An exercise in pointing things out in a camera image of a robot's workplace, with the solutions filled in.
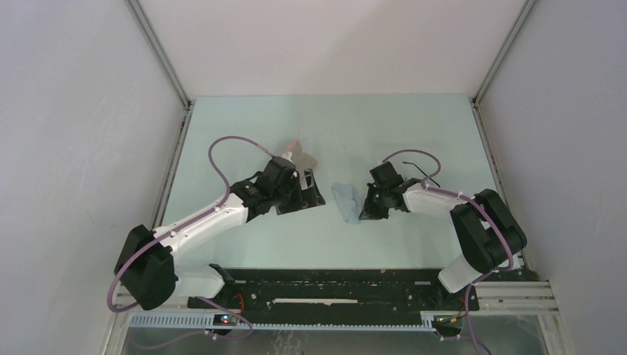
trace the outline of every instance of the metal frame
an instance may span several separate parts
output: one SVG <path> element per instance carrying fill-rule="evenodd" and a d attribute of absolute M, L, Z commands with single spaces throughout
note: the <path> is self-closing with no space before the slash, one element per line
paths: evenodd
<path fill-rule="evenodd" d="M 155 207 L 154 212 L 154 225 L 159 225 L 163 219 L 165 213 L 167 201 L 169 199 L 169 193 L 172 188 L 172 183 L 176 174 L 178 161 L 180 159 L 185 136 L 189 128 L 189 121 L 191 120 L 193 106 L 189 97 L 187 96 L 183 85 L 174 71 L 172 63 L 169 61 L 162 44 L 156 36 L 152 25 L 150 24 L 139 0 L 124 0 L 131 14 L 137 20 L 142 33 L 146 36 L 146 40 L 149 42 L 157 61 L 166 72 L 169 80 L 174 87 L 182 105 L 185 107 L 186 112 L 183 117 L 177 143 L 175 144 L 172 157 L 169 161 L 168 172 L 166 173 L 165 181 L 163 183 L 162 191 L 160 192 L 159 201 Z M 503 45 L 501 46 L 492 66 L 489 68 L 486 77 L 484 78 L 479 90 L 475 97 L 471 100 L 471 107 L 473 114 L 475 115 L 475 121 L 481 136 L 481 140 L 486 151 L 486 155 L 489 160 L 492 176 L 497 186 L 499 194 L 505 198 L 505 188 L 500 176 L 500 169 L 498 168 L 498 161 L 490 146 L 490 139 L 486 132 L 483 121 L 481 120 L 480 105 L 483 101 L 494 77 L 497 75 L 502 63 L 512 49 L 515 40 L 518 38 L 521 29 L 527 22 L 532 9 L 534 8 L 537 0 L 527 0 L 515 23 L 512 25 Z M 525 259 L 525 264 L 529 267 L 528 261 Z M 553 293 L 548 282 L 482 282 L 477 284 L 477 297 L 481 307 L 479 311 L 474 311 L 473 314 L 477 315 L 537 315 L 540 322 L 540 326 L 543 331 L 546 346 L 549 351 L 549 355 L 567 355 L 572 354 L 572 349 L 569 347 L 568 336 L 562 326 L 562 321 L 557 309 L 557 303 L 553 297 Z M 116 300 L 116 303 L 123 304 L 125 302 L 131 302 L 131 299 L 127 299 L 130 295 L 125 294 L 126 290 L 121 288 L 121 295 Z M 190 314 L 207 314 L 216 313 L 217 310 L 207 309 L 188 309 L 187 299 L 171 299 L 163 306 L 159 307 L 160 314 L 167 314 L 171 319 L 175 318 L 189 318 Z M 456 312 L 446 311 L 421 311 L 421 315 L 427 321 L 427 327 L 415 328 L 385 328 L 369 330 L 431 330 L 429 324 L 433 320 L 433 317 L 446 316 Z M 129 328 L 132 326 L 139 326 L 141 322 L 137 321 L 136 317 L 147 317 L 149 315 L 156 316 L 154 312 L 127 312 L 125 314 L 116 314 L 109 319 L 109 331 L 105 335 L 103 346 L 100 354 L 102 355 L 118 355 L 123 350 L 124 339 Z M 282 329 L 285 325 L 257 325 L 257 328 L 267 329 Z M 347 327 L 338 327 L 333 329 L 350 330 Z"/>
<path fill-rule="evenodd" d="M 488 69 L 488 73 L 486 74 L 484 80 L 481 82 L 479 90 L 477 90 L 477 94 L 473 98 L 473 101 L 477 105 L 480 105 L 484 97 L 486 96 L 490 85 L 492 85 L 495 76 L 501 69 L 501 65 L 505 61 L 505 58 L 509 54 L 509 51 L 514 47 L 514 43 L 516 42 L 518 35 L 520 35 L 524 25 L 527 23 L 529 15 L 531 15 L 531 12 L 536 3 L 538 3 L 538 0 L 526 0 L 523 4 L 523 7 L 521 8 L 521 11 L 518 13 L 518 16 L 516 16 L 512 28 L 509 29 L 507 37 L 505 37 L 505 41 L 501 45 L 501 48 L 498 50 L 498 53 L 494 58 L 492 65 Z"/>
<path fill-rule="evenodd" d="M 170 80 L 170 84 L 176 91 L 177 96 L 181 104 L 183 105 L 183 108 L 189 109 L 189 107 L 192 105 L 192 101 L 189 99 L 189 96 L 185 92 L 183 84 L 180 82 L 180 79 L 178 78 L 178 75 L 174 70 L 172 63 L 168 58 L 168 55 L 163 48 L 163 45 L 161 44 L 161 41 L 159 41 L 159 38 L 155 33 L 155 29 L 152 28 L 152 24 L 150 24 L 148 16 L 146 16 L 146 11 L 141 6 L 139 0 L 124 0 L 124 2 L 129 8 L 130 13 L 133 15 L 136 22 L 138 23 L 144 37 L 148 41 L 148 45 L 150 46 L 152 52 L 155 54 L 157 62 L 165 71 L 168 79 Z"/>

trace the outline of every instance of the white wall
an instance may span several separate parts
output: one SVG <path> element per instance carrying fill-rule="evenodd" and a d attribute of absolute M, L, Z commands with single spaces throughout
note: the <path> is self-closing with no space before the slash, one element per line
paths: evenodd
<path fill-rule="evenodd" d="M 539 1 L 482 106 L 578 354 L 627 354 L 627 2 Z"/>
<path fill-rule="evenodd" d="M 0 4 L 0 346 L 96 354 L 182 108 L 121 0 Z"/>
<path fill-rule="evenodd" d="M 145 0 L 191 96 L 474 95 L 524 0 Z"/>

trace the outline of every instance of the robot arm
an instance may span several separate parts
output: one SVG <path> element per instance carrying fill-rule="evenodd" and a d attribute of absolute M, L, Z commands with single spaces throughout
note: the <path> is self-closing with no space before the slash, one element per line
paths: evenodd
<path fill-rule="evenodd" d="M 370 170 L 370 174 L 374 183 L 368 184 L 360 219 L 388 218 L 389 209 L 398 209 L 453 220 L 462 254 L 438 276 L 439 282 L 450 293 L 458 292 L 507 261 L 505 248 L 495 232 L 484 226 L 482 216 L 470 203 L 425 189 L 419 179 L 404 180 L 389 161 Z M 495 222 L 513 254 L 526 246 L 525 234 L 495 191 L 485 189 L 472 199 Z"/>
<path fill-rule="evenodd" d="M 115 273 L 137 250 L 154 241 L 155 236 L 168 235 L 139 256 L 121 277 L 122 285 L 141 308 L 157 308 L 171 296 L 215 297 L 224 286 L 219 266 L 192 268 L 181 266 L 179 262 L 186 252 L 219 233 L 250 222 L 268 213 L 273 206 L 277 214 L 284 214 L 325 204 L 313 172 L 304 171 L 307 189 L 301 189 L 299 173 L 287 158 L 272 157 L 263 172 L 233 184 L 222 204 L 224 196 L 170 225 L 153 231 L 141 225 L 130 231 Z"/>

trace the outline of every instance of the light blue towel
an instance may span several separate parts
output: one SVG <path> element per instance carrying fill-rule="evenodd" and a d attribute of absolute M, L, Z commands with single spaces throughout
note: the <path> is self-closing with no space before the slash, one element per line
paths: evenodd
<path fill-rule="evenodd" d="M 333 198 L 344 221 L 349 224 L 360 224 L 359 214 L 362 213 L 362 199 L 357 188 L 351 183 L 333 183 Z"/>

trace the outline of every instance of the white table surface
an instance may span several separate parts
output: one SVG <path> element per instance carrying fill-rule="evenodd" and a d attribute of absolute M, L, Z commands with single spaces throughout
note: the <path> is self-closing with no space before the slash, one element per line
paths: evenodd
<path fill-rule="evenodd" d="M 318 161 L 314 171 L 326 206 L 276 216 L 274 209 L 226 231 L 182 263 L 245 268 L 443 268 L 461 253 L 450 220 L 390 211 L 388 220 L 344 222 L 333 199 L 335 181 L 366 196 L 369 170 L 403 148 L 427 150 L 443 169 L 435 179 L 466 193 L 494 189 L 475 119 L 465 95 L 323 95 L 198 98 L 169 197 L 164 223 L 210 204 L 223 183 L 207 149 L 224 135 L 242 135 L 280 154 L 294 138 Z M 241 141 L 225 141 L 214 158 L 231 184 L 263 169 L 268 157 Z M 405 177 L 435 164 L 405 153 L 393 163 Z"/>

